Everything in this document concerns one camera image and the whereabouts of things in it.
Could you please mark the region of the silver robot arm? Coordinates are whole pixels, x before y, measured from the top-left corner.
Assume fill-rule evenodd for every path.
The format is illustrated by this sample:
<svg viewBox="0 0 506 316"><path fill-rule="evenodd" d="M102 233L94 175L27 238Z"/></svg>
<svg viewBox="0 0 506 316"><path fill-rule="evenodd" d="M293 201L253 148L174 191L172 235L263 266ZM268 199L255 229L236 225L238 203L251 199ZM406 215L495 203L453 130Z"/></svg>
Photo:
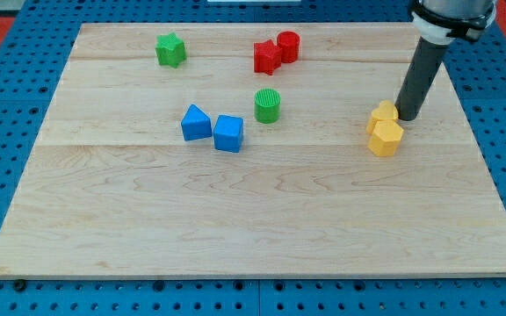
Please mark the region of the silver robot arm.
<svg viewBox="0 0 506 316"><path fill-rule="evenodd" d="M496 0L411 0L412 24L429 43L476 42L495 22Z"/></svg>

